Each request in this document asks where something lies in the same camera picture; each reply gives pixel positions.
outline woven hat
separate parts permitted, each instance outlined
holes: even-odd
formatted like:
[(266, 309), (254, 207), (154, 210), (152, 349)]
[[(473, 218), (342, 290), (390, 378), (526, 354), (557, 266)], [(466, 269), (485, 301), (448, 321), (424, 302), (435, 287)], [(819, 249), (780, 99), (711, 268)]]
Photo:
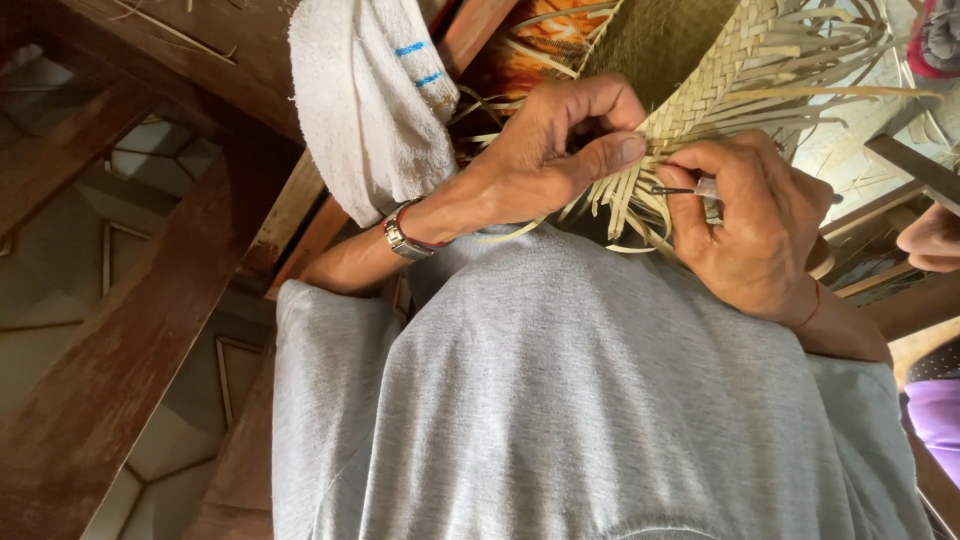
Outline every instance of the woven hat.
[[(672, 255), (664, 241), (670, 235), (669, 211), (664, 198), (648, 189), (660, 183), (657, 165), (683, 145), (762, 129), (792, 158), (801, 130), (841, 121), (822, 116), (825, 110), (877, 96), (917, 95), (916, 90), (856, 86), (884, 51), (905, 43), (888, 34), (876, 0), (852, 0), (850, 10), (835, 7), (835, 0), (619, 0), (612, 9), (609, 5), (602, 8), (611, 16), (591, 31), (595, 39), (586, 53), (572, 56), (579, 65), (570, 65), (571, 57), (531, 51), (530, 43), (508, 44), (548, 62), (553, 67), (541, 73), (557, 78), (622, 73), (650, 112), (637, 129), (648, 140), (647, 156), (593, 184), (560, 215), (564, 221), (590, 210), (606, 217), (602, 208), (608, 207), (608, 247), (615, 251), (660, 249)], [(555, 42), (546, 41), (553, 48)], [(812, 101), (818, 94), (832, 97)], [(630, 243), (625, 235), (630, 230), (646, 245), (624, 245)]]

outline gray sweatshirt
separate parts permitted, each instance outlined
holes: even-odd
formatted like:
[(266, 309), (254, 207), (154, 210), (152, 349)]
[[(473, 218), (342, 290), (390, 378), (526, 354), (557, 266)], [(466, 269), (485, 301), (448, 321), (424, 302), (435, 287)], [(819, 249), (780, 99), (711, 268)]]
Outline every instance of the gray sweatshirt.
[(931, 537), (884, 365), (547, 226), (410, 279), (281, 289), (276, 540)]

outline forearm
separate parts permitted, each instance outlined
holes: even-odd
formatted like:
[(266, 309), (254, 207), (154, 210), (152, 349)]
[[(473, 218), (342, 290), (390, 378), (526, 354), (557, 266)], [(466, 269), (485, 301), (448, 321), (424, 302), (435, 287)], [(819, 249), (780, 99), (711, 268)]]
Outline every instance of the forearm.
[(821, 285), (820, 306), (809, 321), (794, 329), (808, 353), (885, 363), (893, 367), (887, 341), (859, 309)]
[[(440, 244), (482, 227), (475, 212), (465, 208), (457, 180), (407, 209), (400, 224), (404, 234)], [(410, 262), (391, 250), (383, 228), (377, 225), (315, 258), (299, 279), (336, 294), (368, 296)]]

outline person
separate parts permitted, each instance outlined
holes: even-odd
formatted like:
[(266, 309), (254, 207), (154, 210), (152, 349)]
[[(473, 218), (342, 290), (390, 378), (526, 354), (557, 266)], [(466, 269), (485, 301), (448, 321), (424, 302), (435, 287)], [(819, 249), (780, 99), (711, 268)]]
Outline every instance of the person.
[[(960, 216), (934, 203), (900, 233), (910, 264), (929, 272), (960, 270)], [(960, 336), (948, 339), (907, 370), (903, 391), (920, 440), (960, 485)]]
[[(803, 271), (832, 191), (767, 135), (660, 168), (725, 202), (710, 225), (669, 196), (685, 268), (547, 225), (477, 241), (638, 160), (644, 118), (616, 75), (538, 86), (462, 173), (283, 285), (276, 540), (931, 537), (886, 342)], [(404, 268), (401, 330), (371, 295)]]

